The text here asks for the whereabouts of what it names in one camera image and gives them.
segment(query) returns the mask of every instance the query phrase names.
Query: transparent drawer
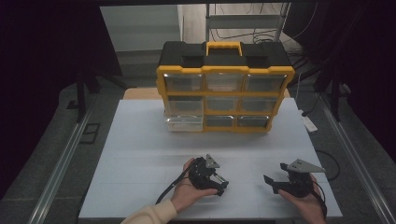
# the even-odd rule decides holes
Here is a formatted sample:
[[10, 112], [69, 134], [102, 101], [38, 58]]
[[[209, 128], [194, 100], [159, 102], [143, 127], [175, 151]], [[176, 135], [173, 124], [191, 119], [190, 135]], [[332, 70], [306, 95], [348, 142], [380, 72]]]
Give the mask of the transparent drawer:
[[166, 115], [194, 115], [202, 116], [204, 106], [202, 96], [169, 96]]
[[203, 117], [177, 116], [166, 117], [165, 123], [172, 132], [201, 132], [203, 130]]
[[169, 91], [202, 91], [204, 76], [201, 74], [163, 74]]
[[206, 96], [206, 108], [209, 110], [236, 110], [239, 97], [237, 96]]
[[242, 110], [272, 112], [276, 104], [275, 97], [243, 97]]
[[217, 73], [206, 74], [206, 89], [208, 91], [241, 91], [242, 74]]
[[286, 75], [247, 75], [245, 91], [279, 91]]
[[206, 126], [207, 127], [232, 127], [233, 126], [233, 116], [206, 116]]
[[268, 116], [238, 116], [238, 127], [262, 127], [267, 125]]

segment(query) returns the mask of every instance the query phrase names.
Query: wall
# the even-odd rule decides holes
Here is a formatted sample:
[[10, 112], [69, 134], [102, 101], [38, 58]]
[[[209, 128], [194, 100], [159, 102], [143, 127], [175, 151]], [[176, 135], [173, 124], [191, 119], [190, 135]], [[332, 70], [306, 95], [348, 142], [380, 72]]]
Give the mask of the wall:
[[180, 40], [177, 6], [101, 7], [115, 51], [162, 49]]

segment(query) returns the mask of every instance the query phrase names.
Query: white table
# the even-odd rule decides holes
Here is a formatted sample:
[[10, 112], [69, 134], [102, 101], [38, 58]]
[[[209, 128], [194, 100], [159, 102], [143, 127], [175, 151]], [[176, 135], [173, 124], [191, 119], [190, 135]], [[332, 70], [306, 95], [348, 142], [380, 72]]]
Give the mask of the white table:
[[[124, 218], [155, 204], [189, 158], [207, 153], [230, 184], [221, 197], [206, 197], [177, 219], [298, 217], [263, 175], [288, 181], [279, 164], [296, 159], [320, 166], [292, 98], [284, 99], [269, 133], [172, 133], [163, 121], [161, 100], [121, 100], [79, 218]], [[328, 217], [341, 217], [325, 174], [315, 177], [326, 194]]]

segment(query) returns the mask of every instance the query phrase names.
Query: yellow and black tool organizer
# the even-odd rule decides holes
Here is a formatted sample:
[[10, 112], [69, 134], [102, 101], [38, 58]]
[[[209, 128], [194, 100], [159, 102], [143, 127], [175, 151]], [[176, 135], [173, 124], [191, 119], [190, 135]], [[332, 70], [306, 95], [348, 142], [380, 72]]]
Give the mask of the yellow and black tool organizer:
[[281, 43], [166, 42], [157, 68], [170, 131], [266, 133], [292, 80]]

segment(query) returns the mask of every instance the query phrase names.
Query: sleeve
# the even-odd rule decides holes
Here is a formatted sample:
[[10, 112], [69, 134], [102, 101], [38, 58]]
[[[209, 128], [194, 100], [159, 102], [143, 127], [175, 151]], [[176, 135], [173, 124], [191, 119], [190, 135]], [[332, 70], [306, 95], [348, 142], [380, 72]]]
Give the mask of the sleeve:
[[165, 224], [176, 216], [176, 208], [168, 199], [154, 206], [140, 209], [125, 218], [121, 224]]

